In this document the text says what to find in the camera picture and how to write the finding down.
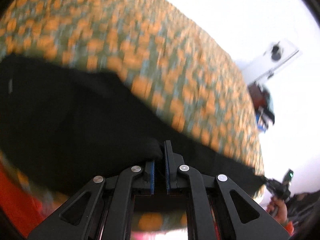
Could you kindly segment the person right hand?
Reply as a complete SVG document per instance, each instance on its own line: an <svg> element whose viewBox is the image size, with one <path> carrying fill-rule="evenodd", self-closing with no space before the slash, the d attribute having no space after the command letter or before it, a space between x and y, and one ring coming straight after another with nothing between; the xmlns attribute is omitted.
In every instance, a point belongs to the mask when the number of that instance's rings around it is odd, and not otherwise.
<svg viewBox="0 0 320 240"><path fill-rule="evenodd" d="M278 199L276 196L271 197L270 202L266 207L266 212L282 226L287 226L289 223L286 204L282 199Z"/></svg>

